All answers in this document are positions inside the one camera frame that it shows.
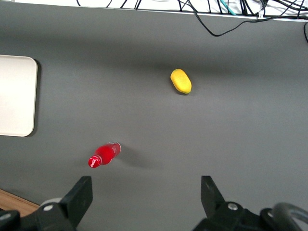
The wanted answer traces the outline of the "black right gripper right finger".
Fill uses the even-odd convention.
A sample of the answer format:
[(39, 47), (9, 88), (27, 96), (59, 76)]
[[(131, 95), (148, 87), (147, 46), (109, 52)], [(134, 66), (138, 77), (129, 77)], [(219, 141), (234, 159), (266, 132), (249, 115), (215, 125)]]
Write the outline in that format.
[(220, 206), (225, 203), (225, 199), (211, 176), (201, 177), (201, 203), (207, 218), (214, 216)]

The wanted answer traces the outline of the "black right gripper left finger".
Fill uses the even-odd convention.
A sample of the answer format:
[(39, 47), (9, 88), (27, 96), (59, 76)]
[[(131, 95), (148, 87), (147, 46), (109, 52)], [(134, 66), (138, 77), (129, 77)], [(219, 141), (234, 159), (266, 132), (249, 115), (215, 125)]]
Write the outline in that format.
[(77, 227), (93, 200), (92, 178), (82, 176), (60, 200), (60, 205), (73, 227)]

